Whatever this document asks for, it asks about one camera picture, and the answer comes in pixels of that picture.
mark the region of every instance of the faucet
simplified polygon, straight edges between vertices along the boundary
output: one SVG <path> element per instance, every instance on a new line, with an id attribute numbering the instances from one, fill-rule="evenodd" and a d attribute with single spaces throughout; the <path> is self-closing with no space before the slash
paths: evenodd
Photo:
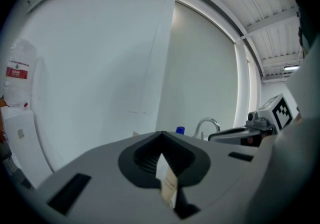
<path id="1" fill-rule="evenodd" d="M 195 129 L 195 132 L 194 132 L 194 135 L 193 135 L 194 138 L 197 138 L 197 136 L 199 134 L 200 127 L 204 122 L 213 123 L 215 128 L 216 128 L 216 131 L 220 132 L 220 130 L 221 130 L 220 124 L 216 120 L 214 120 L 213 118 L 206 117 L 206 118 L 201 119 L 200 122 L 198 123 L 198 125 L 196 126 L 196 129 Z"/>

